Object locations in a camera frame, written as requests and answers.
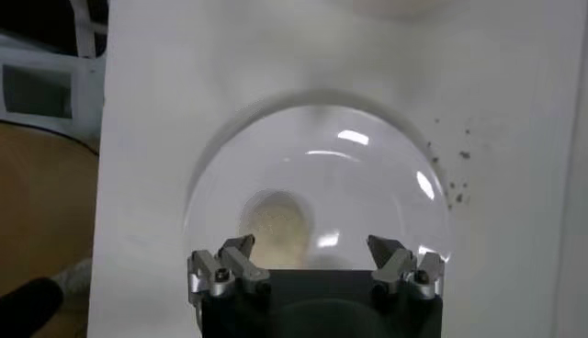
black object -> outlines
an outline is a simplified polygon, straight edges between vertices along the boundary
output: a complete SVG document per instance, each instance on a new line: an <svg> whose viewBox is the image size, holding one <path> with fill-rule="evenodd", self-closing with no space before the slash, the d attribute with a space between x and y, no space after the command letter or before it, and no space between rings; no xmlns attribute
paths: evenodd
<svg viewBox="0 0 588 338"><path fill-rule="evenodd" d="M217 337L439 338L443 301L378 293L371 271L270 270L271 293L204 296L202 332Z"/></svg>
<svg viewBox="0 0 588 338"><path fill-rule="evenodd" d="M108 23L107 0L88 0L93 22ZM77 55L74 10L70 0L5 1L0 7L0 31L48 51ZM95 34L96 56L106 50L105 36Z"/></svg>
<svg viewBox="0 0 588 338"><path fill-rule="evenodd" d="M49 278L32 280L0 298L3 337L30 337L62 305L63 293Z"/></svg>

white surface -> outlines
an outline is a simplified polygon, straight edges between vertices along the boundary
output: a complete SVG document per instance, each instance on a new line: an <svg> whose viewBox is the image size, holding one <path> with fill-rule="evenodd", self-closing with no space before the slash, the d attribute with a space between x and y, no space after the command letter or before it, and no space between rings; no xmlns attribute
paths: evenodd
<svg viewBox="0 0 588 338"><path fill-rule="evenodd" d="M112 2L89 337L196 336L181 237L198 156L234 111L312 87L404 114L469 197L445 335L549 336L585 8L457 0L389 21L329 0Z"/></svg>
<svg viewBox="0 0 588 338"><path fill-rule="evenodd" d="M362 0L352 1L352 6L357 12L375 17L406 18L439 6L443 1L445 0Z"/></svg>
<svg viewBox="0 0 588 338"><path fill-rule="evenodd" d="M588 337L588 44L584 37L583 76L580 81L578 116L574 126L570 171L566 191L558 284L557 327L559 338Z"/></svg>
<svg viewBox="0 0 588 338"><path fill-rule="evenodd" d="M449 258L447 202L414 143L371 112L307 105L253 117L221 145L190 202L185 256L196 248L214 253L249 228L259 233L254 263L265 268L375 270L370 234ZM279 192L292 196L305 221L267 216ZM260 198L267 200L261 210L252 206ZM282 229L290 224L297 229ZM268 256L288 248L298 259L264 265L255 260L260 248Z"/></svg>

transparent hemisphere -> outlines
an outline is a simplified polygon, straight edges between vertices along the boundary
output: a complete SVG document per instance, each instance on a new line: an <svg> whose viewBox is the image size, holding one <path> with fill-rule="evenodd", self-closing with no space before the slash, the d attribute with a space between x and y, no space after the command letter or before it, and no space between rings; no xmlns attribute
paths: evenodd
<svg viewBox="0 0 588 338"><path fill-rule="evenodd" d="M374 269L373 234L449 259L442 185L424 139L401 117L336 93L251 109L200 159L186 256L252 233L251 260L265 268Z"/></svg>

screw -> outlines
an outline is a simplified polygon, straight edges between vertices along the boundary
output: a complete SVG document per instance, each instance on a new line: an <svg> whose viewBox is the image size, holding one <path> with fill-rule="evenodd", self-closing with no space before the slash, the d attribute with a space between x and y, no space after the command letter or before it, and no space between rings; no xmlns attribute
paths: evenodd
<svg viewBox="0 0 588 338"><path fill-rule="evenodd" d="M420 284L429 284L429 275L424 270L418 270L414 275L414 280Z"/></svg>
<svg viewBox="0 0 588 338"><path fill-rule="evenodd" d="M383 299L388 296L388 286L382 283L377 283L371 289L371 295L374 299Z"/></svg>
<svg viewBox="0 0 588 338"><path fill-rule="evenodd" d="M229 269L227 269L226 267L222 267L214 273L214 281L217 283L226 282L227 280L229 280L230 276L231 271L229 271Z"/></svg>

clear plastic dome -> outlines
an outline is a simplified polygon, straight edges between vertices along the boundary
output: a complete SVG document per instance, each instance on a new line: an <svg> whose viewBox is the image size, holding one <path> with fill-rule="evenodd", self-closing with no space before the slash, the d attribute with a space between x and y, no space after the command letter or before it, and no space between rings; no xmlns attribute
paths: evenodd
<svg viewBox="0 0 588 338"><path fill-rule="evenodd" d="M443 189L405 132L418 135L379 107L313 97L256 110L213 140L195 174L186 255L253 233L262 267L374 269L373 234L448 260Z"/></svg>

